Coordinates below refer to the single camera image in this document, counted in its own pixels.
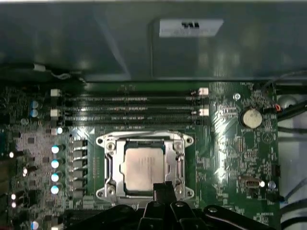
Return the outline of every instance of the cable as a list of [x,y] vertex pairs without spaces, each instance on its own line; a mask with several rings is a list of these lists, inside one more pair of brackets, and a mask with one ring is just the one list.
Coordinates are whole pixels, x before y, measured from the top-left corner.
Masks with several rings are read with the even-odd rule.
[[297,133],[297,134],[306,134],[307,128],[286,128],[278,126],[277,130],[283,133]]
[[276,102],[270,98],[267,93],[266,93],[266,89],[273,83],[283,79],[283,78],[287,78],[287,77],[293,77],[293,76],[297,76],[297,75],[304,75],[307,74],[307,70],[300,70],[300,71],[294,71],[294,72],[289,72],[289,73],[285,73],[282,74],[280,76],[277,77],[273,77],[271,80],[269,80],[267,83],[264,84],[264,86],[261,89],[262,95],[269,101],[271,102],[271,104],[275,105]]
[[302,187],[304,187],[307,184],[307,178],[301,180],[300,183],[298,183],[285,197],[285,200],[289,200],[289,198],[296,193],[299,189],[301,189]]
[[288,219],[288,220],[285,220],[282,224],[281,224],[281,227],[282,227],[282,230],[294,225],[294,224],[297,224],[297,223],[304,223],[304,222],[307,222],[307,217],[295,217],[295,218],[291,218],[291,219]]
[[281,215],[298,209],[307,208],[307,199],[302,199],[288,204],[280,209]]

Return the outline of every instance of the connector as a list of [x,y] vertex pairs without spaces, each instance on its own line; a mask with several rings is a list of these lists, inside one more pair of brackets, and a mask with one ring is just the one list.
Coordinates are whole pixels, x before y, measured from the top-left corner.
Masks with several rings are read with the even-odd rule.
[[198,95],[199,96],[209,96],[209,88],[207,87],[199,88]]
[[62,94],[62,92],[59,89],[51,89],[50,90],[50,97],[60,97],[61,94]]
[[52,120],[57,120],[61,116],[61,111],[59,109],[51,109],[50,117]]

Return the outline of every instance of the white label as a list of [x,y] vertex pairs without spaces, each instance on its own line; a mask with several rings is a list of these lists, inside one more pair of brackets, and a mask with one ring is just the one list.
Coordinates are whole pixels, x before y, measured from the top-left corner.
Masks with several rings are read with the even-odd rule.
[[162,19],[160,37],[213,37],[223,24],[222,19]]

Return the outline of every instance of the black cable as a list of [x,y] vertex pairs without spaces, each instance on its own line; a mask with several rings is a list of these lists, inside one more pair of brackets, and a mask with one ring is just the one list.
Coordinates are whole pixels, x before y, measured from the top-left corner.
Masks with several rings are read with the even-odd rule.
[[297,134],[306,134],[307,128],[286,128],[278,126],[277,130],[283,133],[297,133]]
[[301,180],[300,183],[298,183],[285,197],[285,200],[289,200],[289,198],[296,193],[299,189],[301,189],[302,187],[304,187],[307,184],[307,178],[304,178],[303,180]]
[[307,94],[305,85],[277,85],[276,94],[277,95],[286,95],[286,94]]
[[282,227],[282,230],[294,225],[294,224],[297,224],[297,223],[304,223],[304,222],[307,222],[307,217],[295,217],[295,218],[291,218],[291,219],[288,219],[288,220],[285,220],[282,224],[281,224],[281,227]]
[[268,82],[266,82],[262,89],[261,89],[261,92],[262,92],[262,95],[268,100],[271,102],[272,105],[275,105],[276,102],[270,98],[268,95],[267,95],[267,88],[272,85],[273,83],[283,79],[283,78],[287,78],[287,77],[293,77],[293,76],[299,76],[299,75],[305,75],[307,74],[307,70],[300,70],[300,71],[294,71],[294,72],[289,72],[289,73],[285,73],[285,74],[282,74],[280,76],[277,76],[277,77],[273,77],[271,80],[269,80]]
[[307,199],[302,199],[288,204],[280,209],[281,215],[298,209],[307,208]]

